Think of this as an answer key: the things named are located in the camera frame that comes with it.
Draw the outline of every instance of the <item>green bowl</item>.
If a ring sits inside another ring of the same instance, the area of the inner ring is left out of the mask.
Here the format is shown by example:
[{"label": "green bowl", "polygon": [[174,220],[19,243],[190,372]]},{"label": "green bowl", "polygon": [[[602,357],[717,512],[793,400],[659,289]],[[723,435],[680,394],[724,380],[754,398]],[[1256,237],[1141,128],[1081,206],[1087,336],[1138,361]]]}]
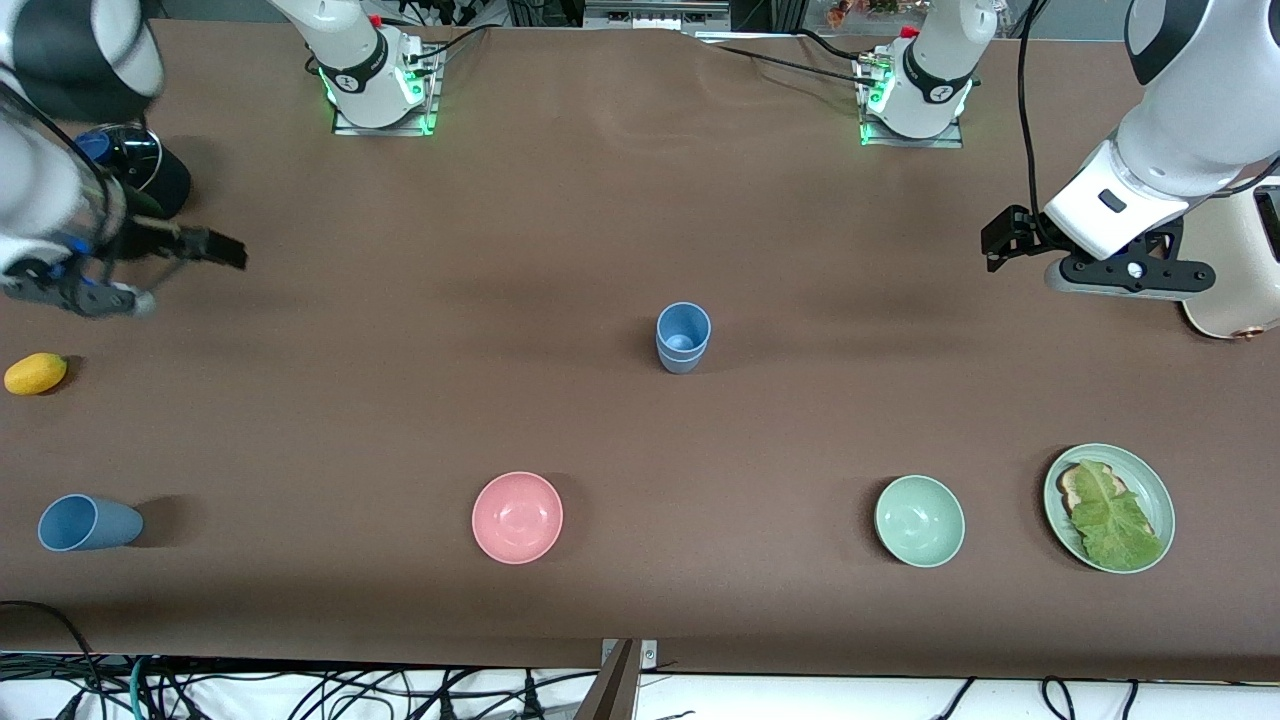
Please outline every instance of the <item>green bowl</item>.
[{"label": "green bowl", "polygon": [[[1084,553],[1084,541],[1080,539],[1080,533],[1071,524],[1071,516],[1066,512],[1066,502],[1062,500],[1062,491],[1057,487],[1062,473],[1071,469],[1071,465],[1078,465],[1080,460],[1096,460],[1111,465],[1116,477],[1124,480],[1124,484],[1138,496],[1138,507],[1142,509],[1147,521],[1151,523],[1151,529],[1156,530],[1156,538],[1164,546],[1160,555],[1149,564],[1137,570],[1112,570],[1089,560],[1089,556]],[[1066,550],[1071,551],[1071,555],[1089,568],[1103,573],[1115,573],[1116,575],[1142,573],[1164,560],[1169,547],[1174,544],[1174,501],[1170,500],[1165,483],[1140,457],[1111,445],[1097,442],[1078,445],[1057,456],[1044,478],[1044,515],[1048,516],[1053,534]]]},{"label": "green bowl", "polygon": [[906,475],[876,502],[876,534],[895,557],[916,568],[937,568],[960,552],[964,511],[947,486]]}]

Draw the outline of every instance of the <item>lemon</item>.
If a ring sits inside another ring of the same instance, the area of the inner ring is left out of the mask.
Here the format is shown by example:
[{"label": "lemon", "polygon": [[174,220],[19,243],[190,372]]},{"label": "lemon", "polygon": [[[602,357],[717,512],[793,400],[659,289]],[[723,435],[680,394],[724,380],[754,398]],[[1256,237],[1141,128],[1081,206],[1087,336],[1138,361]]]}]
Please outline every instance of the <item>lemon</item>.
[{"label": "lemon", "polygon": [[4,373],[4,387],[14,395],[40,395],[67,377],[67,359],[37,352],[18,360]]}]

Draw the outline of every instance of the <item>blue cup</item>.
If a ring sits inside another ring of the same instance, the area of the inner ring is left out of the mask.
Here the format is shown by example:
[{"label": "blue cup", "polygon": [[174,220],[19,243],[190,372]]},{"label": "blue cup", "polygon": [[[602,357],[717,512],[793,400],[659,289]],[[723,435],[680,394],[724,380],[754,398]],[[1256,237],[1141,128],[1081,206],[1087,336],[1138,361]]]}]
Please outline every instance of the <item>blue cup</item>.
[{"label": "blue cup", "polygon": [[673,302],[658,315],[658,360],[669,373],[696,368],[710,338],[710,315],[692,302]]},{"label": "blue cup", "polygon": [[36,528],[40,544],[54,552],[119,547],[141,533],[142,515],[137,510],[87,495],[59,497],[45,509]]}]

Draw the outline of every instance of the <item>bowl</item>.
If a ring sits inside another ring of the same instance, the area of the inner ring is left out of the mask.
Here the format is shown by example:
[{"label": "bowl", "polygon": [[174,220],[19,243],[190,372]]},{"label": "bowl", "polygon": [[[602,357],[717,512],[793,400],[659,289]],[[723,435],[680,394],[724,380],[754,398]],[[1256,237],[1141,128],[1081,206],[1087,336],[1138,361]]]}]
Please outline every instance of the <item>bowl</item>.
[{"label": "bowl", "polygon": [[[1142,509],[1142,514],[1151,523],[1151,529],[1156,530],[1156,538],[1162,546],[1160,555],[1149,564],[1135,570],[1112,570],[1089,560],[1089,556],[1084,553],[1084,541],[1080,538],[1080,533],[1076,532],[1075,525],[1071,524],[1071,516],[1068,514],[1066,503],[1062,500],[1062,491],[1057,487],[1057,480],[1062,477],[1062,473],[1068,471],[1073,465],[1078,465],[1080,460],[1096,460],[1110,465],[1115,470],[1116,477],[1124,480],[1124,484],[1138,496],[1138,507]],[[1174,501],[1169,497],[1169,488],[1161,482],[1160,475],[1151,469],[1151,465],[1147,465],[1140,457],[1128,450],[1100,442],[1078,445],[1057,456],[1057,460],[1048,469],[1048,475],[1044,477],[1044,515],[1048,518],[1048,525],[1053,529],[1053,534],[1057,536],[1059,542],[1071,555],[1089,568],[1102,570],[1103,573],[1132,575],[1148,570],[1156,562],[1164,560],[1169,552],[1169,547],[1174,543]]]},{"label": "bowl", "polygon": [[507,473],[489,480],[471,509],[471,533],[498,562],[532,562],[556,544],[564,523],[559,493],[547,478]]},{"label": "bowl", "polygon": [[876,534],[902,562],[937,568],[960,552],[964,511],[947,486],[925,475],[906,475],[881,492]]}]

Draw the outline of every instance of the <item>green lettuce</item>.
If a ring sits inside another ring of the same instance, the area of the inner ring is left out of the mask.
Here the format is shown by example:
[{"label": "green lettuce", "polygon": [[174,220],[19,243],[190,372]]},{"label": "green lettuce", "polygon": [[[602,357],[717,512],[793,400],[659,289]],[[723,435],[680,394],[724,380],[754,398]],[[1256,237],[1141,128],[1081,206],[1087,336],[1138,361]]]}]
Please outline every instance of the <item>green lettuce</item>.
[{"label": "green lettuce", "polygon": [[1160,557],[1162,544],[1147,530],[1147,516],[1133,491],[1116,495],[1111,473],[1102,462],[1082,460],[1075,473],[1080,503],[1071,524],[1084,539],[1084,553],[1110,570],[1138,570]]}]

